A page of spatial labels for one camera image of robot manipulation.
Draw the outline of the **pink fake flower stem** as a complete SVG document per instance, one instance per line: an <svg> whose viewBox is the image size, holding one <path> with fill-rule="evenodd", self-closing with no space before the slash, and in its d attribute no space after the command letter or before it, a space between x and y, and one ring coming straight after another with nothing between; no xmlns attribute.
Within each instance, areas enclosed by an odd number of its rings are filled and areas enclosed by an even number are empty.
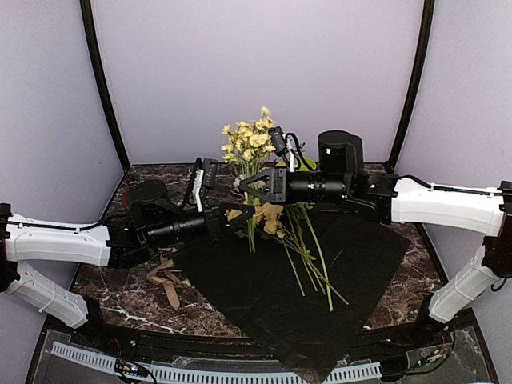
<svg viewBox="0 0 512 384"><path fill-rule="evenodd" d="M288 260L289 260L289 263L290 263L291 269L292 269L292 271L293 271L294 277L295 277L295 279L296 279L296 282L297 282L297 284L298 284L298 288L299 288L299 291L300 291L300 293L301 293L301 296L302 296L302 297L305 297L305 296L306 296L306 293L305 293L305 291L304 291L304 289L303 289L301 279L300 279L300 277L298 276L298 272L297 272L296 266L295 266L295 264L294 264L294 261L293 261L293 259L292 259L292 257L291 257L289 247L288 247L288 245L286 244L286 241L285 241L284 237L282 237L282 238L280 238L280 239L281 239L281 243L282 243L282 244L283 244L283 246L284 246L284 249L285 249L285 252L286 252L286 256L287 256L287 258L288 258Z"/></svg>
<svg viewBox="0 0 512 384"><path fill-rule="evenodd" d="M311 234L297 205L298 203L284 207L284 222L278 229L278 242L281 243L280 238L284 237L290 252L293 251L298 254L314 290L318 292L319 290L321 291L321 288L318 286L317 279L310 268L310 262L313 261L315 264L317 258L306 244L305 235L308 234L311 236Z"/></svg>

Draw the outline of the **black wrapping paper sheet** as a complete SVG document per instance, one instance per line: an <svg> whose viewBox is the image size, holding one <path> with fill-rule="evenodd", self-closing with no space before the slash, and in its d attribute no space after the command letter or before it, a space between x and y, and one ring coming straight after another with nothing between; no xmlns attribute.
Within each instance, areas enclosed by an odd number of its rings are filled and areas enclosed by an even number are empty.
<svg viewBox="0 0 512 384"><path fill-rule="evenodd" d="M387 226L346 214L310 214L326 258L330 281L350 303L314 291L293 254L302 297L285 251L258 239L251 253L237 236L191 242L176 257L200 294L257 344L277 354L285 368L307 382L323 382L340 351L372 315L400 266L410 241Z"/></svg>

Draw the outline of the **black frame post left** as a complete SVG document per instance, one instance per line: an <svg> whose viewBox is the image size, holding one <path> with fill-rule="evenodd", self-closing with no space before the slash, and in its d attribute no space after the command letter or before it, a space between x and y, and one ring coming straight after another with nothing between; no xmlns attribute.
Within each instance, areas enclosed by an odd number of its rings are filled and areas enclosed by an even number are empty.
<svg viewBox="0 0 512 384"><path fill-rule="evenodd" d="M90 0L79 1L82 24L86 36L87 49L90 56L90 63L94 74L94 80L98 90L102 110L106 119L110 137L114 144L116 155L121 164L123 172L126 173L130 168L130 160L122 140L121 131L115 116L114 106L110 96L110 90L106 80L106 74L102 62L98 36L94 23L93 3Z"/></svg>

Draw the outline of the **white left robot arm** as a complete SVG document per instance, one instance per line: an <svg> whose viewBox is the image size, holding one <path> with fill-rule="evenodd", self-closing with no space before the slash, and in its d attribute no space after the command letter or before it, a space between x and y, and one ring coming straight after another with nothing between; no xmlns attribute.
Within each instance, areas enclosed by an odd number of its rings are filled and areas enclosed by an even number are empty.
<svg viewBox="0 0 512 384"><path fill-rule="evenodd" d="M77 262L113 269L130 269L148 261L153 252L190 239L207 236L215 241L235 232L255 212L249 205L204 204L184 210L170 201L166 184L153 179L128 189L125 213L95 224L44 222L13 214L1 205L1 290L67 327L81 330L96 349L113 341L103 324L99 305L73 294L37 272L29 262Z"/></svg>

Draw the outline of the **yellow fake flower stem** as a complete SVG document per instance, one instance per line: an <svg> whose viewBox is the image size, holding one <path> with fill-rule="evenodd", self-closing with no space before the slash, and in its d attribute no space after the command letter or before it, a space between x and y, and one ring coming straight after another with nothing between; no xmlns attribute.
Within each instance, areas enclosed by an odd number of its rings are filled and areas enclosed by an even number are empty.
<svg viewBox="0 0 512 384"><path fill-rule="evenodd" d="M311 271L314 273L315 278L317 279L318 286L321 288L321 291L326 296L329 312L334 311L334 304L331 294L331 285L329 281L329 275L326 268L325 259L323 256L322 248L320 245L320 242L318 240L318 237L316 235L316 232L314 230L313 224L310 220L310 217L308 215L309 206L305 203L299 203L297 205L298 210L301 212L302 218L305 220L306 225L310 231L310 234L312 236L312 239L314 241L314 244L316 246L316 250L318 253L321 269L317 268L313 261L310 262L310 268Z"/></svg>

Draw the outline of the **black front rail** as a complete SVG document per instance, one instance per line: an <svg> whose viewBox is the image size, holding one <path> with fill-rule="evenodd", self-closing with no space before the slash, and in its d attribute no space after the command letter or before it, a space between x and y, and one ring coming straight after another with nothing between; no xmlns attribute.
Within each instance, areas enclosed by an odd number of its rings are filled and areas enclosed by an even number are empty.
<svg viewBox="0 0 512 384"><path fill-rule="evenodd" d="M339 360L349 356L352 361L359 358L400 358L412 350L411 323L380 329L361 330L351 343L330 356ZM106 329L116 338L127 357L169 361L173 356L185 355L201 358L270 359L277 354L262 347L251 338L221 338L208 336L178 335L146 330L136 330L107 324Z"/></svg>

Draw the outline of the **small yellow blossom spray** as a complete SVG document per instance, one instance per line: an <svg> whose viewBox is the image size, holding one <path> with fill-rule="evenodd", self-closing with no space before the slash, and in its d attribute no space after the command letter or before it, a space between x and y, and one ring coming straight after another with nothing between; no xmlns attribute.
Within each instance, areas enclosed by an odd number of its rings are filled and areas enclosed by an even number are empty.
<svg viewBox="0 0 512 384"><path fill-rule="evenodd" d="M223 159L230 165L235 179L241 181L262 171L267 160L274 152L268 135L269 128L274 127L271 112L262 108L262 116L257 121L238 122L236 129L230 125L224 126L222 132L228 137L228 143L221 147L225 152ZM282 207L273 208L269 203L260 200L248 193L244 193L244 203L255 208L255 214L247 221L247 236L249 252L255 252L255 230L263 223L263 231L274 235L278 232L278 218Z"/></svg>

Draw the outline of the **green bowl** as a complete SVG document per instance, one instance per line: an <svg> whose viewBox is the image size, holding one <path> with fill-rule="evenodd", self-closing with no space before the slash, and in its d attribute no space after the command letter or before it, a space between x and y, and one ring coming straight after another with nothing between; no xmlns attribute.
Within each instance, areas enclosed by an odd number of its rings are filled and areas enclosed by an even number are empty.
<svg viewBox="0 0 512 384"><path fill-rule="evenodd" d="M299 168L295 168L295 171L316 171L317 164L315 161L311 158L305 158L306 162L301 162L301 165ZM285 167L288 168L289 166L284 162L280 161L275 164L276 167Z"/></svg>

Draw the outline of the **black frame post right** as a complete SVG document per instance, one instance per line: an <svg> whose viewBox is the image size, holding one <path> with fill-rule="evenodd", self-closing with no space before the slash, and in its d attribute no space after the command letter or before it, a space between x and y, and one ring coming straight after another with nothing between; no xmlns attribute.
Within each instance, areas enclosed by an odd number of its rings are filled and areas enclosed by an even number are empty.
<svg viewBox="0 0 512 384"><path fill-rule="evenodd" d="M412 119L430 41L430 32L434 20L434 9L435 0L425 0L423 2L422 17L410 80L407 87L401 117L399 119L397 131L394 136L393 145L391 147L390 155L386 161L387 169L391 173L394 172L398 164L398 160L410 126L410 121Z"/></svg>

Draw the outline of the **red decorated plate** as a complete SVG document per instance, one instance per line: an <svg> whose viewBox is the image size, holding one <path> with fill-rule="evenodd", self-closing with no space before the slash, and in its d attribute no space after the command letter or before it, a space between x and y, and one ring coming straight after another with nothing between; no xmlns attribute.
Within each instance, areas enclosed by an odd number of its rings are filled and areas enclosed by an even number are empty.
<svg viewBox="0 0 512 384"><path fill-rule="evenodd" d="M128 188L125 190L125 192L122 195L121 203L122 206L128 210L130 208L130 195L131 195L131 188Z"/></svg>

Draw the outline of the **black frame post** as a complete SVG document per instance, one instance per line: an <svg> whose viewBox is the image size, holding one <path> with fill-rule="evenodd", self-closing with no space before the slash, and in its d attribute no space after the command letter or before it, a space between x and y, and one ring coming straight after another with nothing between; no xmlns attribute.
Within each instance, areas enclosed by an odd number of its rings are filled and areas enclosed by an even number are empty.
<svg viewBox="0 0 512 384"><path fill-rule="evenodd" d="M114 144L116 155L121 164L123 172L126 173L130 168L130 160L122 140L121 131L115 116L114 106L110 96L110 90L106 80L106 74L102 62L98 36L94 23L93 3L90 0L79 1L82 24L86 36L87 49L90 56L90 63L94 74L94 80L98 90L102 110L106 119L110 137Z"/></svg>
<svg viewBox="0 0 512 384"><path fill-rule="evenodd" d="M390 155L386 161L387 169L391 173L394 172L398 164L398 160L410 126L410 121L412 119L430 41L430 32L434 20L434 9L435 0L425 0L423 2L422 17L410 80L407 87L401 117L399 119L397 131L394 136L393 145L391 147Z"/></svg>

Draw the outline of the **beige ribbon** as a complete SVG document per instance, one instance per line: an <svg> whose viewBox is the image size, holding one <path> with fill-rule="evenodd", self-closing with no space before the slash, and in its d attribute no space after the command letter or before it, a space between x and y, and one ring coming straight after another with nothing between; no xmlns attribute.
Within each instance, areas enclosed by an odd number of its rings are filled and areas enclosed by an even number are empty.
<svg viewBox="0 0 512 384"><path fill-rule="evenodd" d="M158 253L158 264L146 275L146 280L151 284L163 287L167 301L173 310L178 310L181 305L176 287L193 287L188 278L178 276L180 273L181 271L175 268L172 258L165 257L163 253Z"/></svg>

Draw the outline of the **left circuit board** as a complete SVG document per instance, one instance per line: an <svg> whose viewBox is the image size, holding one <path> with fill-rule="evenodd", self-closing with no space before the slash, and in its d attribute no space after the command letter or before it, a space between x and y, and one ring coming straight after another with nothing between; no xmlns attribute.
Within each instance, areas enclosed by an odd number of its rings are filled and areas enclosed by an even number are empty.
<svg viewBox="0 0 512 384"><path fill-rule="evenodd" d="M150 377L148 369L144 366L120 358L116 358L114 361L114 372L120 378L134 380L145 380Z"/></svg>

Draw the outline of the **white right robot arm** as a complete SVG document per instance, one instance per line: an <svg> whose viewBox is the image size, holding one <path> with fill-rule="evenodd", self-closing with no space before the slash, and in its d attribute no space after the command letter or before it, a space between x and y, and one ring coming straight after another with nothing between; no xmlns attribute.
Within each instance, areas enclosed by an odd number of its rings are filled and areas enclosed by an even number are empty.
<svg viewBox="0 0 512 384"><path fill-rule="evenodd" d="M240 190L268 203L327 203L368 222L413 223L434 229L434 249L450 279L424 301L408 330L427 346L439 325L493 284L511 278L511 184L474 188L425 182L413 175L368 174L362 139L342 130L318 136L318 170L298 171L293 160L241 181Z"/></svg>

